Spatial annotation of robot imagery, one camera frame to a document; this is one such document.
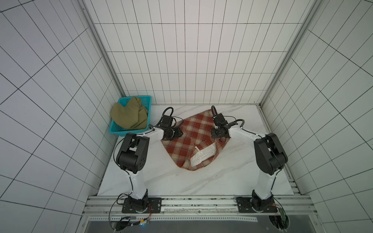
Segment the red plaid skirt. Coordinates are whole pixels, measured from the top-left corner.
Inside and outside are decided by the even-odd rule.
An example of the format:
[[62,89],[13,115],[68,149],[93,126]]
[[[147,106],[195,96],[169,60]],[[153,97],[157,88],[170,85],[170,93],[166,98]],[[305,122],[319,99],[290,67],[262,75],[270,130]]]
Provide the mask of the red plaid skirt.
[[198,170],[212,163],[229,141],[212,138],[214,127],[212,111],[206,110],[185,119],[181,137],[172,141],[163,140],[162,144],[179,168]]

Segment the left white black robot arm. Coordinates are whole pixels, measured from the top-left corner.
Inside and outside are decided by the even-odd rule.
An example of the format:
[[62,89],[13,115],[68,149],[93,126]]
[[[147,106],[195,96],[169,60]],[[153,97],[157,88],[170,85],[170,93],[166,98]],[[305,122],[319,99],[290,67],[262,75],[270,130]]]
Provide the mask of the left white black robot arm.
[[177,124],[173,111],[172,107],[166,108],[159,122],[142,134],[127,133],[114,159],[116,165],[129,177],[131,191],[127,200],[138,212],[149,208],[148,189],[142,174],[149,146],[159,141],[172,141],[183,135],[181,126],[184,122]]

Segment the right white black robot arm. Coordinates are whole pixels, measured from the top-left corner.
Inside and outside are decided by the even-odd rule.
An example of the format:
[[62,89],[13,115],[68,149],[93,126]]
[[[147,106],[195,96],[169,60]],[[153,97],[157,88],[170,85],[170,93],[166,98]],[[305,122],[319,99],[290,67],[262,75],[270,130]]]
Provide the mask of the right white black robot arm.
[[249,206],[254,212],[262,213],[275,202],[273,187],[277,174],[288,162],[288,156],[276,134],[262,136],[244,129],[243,119],[228,122],[222,113],[217,112],[215,106],[211,107],[211,111],[215,124],[211,129],[212,138],[233,138],[254,148],[255,160],[260,172]]

